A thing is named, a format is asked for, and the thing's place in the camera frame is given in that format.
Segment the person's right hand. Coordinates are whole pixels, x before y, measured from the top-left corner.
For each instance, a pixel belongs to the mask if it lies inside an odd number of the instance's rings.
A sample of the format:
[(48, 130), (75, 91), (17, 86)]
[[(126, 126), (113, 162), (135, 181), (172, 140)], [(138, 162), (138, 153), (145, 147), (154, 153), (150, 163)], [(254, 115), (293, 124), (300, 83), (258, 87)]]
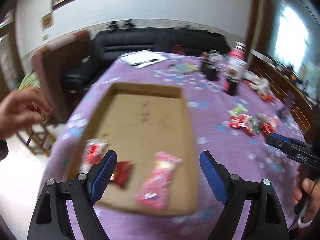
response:
[(301, 218), (303, 223), (312, 221), (319, 210), (319, 182), (315, 183), (309, 178), (302, 179), (302, 165), (297, 168), (296, 187), (293, 192), (293, 204), (296, 205), (303, 196), (303, 191), (308, 195), (309, 205), (304, 216)]

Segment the person's left hand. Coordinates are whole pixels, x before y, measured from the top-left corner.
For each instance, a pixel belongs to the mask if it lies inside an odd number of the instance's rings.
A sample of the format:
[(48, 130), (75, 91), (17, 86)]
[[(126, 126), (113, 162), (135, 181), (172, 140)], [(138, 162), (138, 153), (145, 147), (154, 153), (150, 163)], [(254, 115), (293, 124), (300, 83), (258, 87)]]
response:
[(13, 90), (1, 101), (1, 139), (5, 140), (18, 131), (39, 124), (42, 115), (37, 111), (53, 113), (43, 92), (35, 87), (24, 90)]

